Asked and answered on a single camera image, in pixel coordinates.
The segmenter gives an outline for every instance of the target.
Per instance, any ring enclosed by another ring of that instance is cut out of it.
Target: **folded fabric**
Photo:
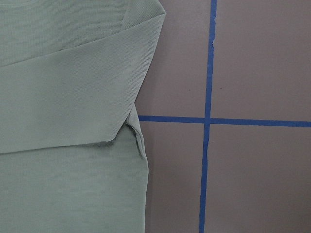
[[[0,0],[0,232],[142,233],[134,101],[158,0]]]

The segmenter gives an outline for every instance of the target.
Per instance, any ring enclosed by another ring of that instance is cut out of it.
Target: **floor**
[[[311,232],[311,2],[160,2],[146,232]]]

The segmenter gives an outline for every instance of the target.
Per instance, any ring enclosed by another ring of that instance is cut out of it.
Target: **garment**
[[[158,0],[0,0],[0,232],[142,233],[134,101]]]

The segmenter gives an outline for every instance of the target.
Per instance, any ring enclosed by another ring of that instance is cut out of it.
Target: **ribbed fabric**
[[[0,0],[0,232],[143,233],[135,98],[158,0]]]

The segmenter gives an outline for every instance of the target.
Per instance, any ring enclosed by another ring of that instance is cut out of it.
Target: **blue tape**
[[[202,156],[202,176],[201,176],[201,195],[200,195],[200,214],[199,214],[199,233],[204,233],[205,226],[205,208],[207,191],[207,149],[209,142],[210,112],[212,102],[212,81],[214,65],[214,39],[216,30],[216,9],[217,0],[211,0],[210,18],[209,18],[209,38],[208,38],[208,57],[207,57],[207,86],[205,100],[205,123],[203,138],[203,156]]]
[[[204,118],[200,117],[180,117],[180,116],[138,116],[140,121],[154,122],[178,122],[204,124]]]
[[[210,123],[211,124],[219,124],[219,125],[258,125],[258,126],[311,127],[310,121],[286,121],[286,120],[251,120],[251,119],[211,118]]]

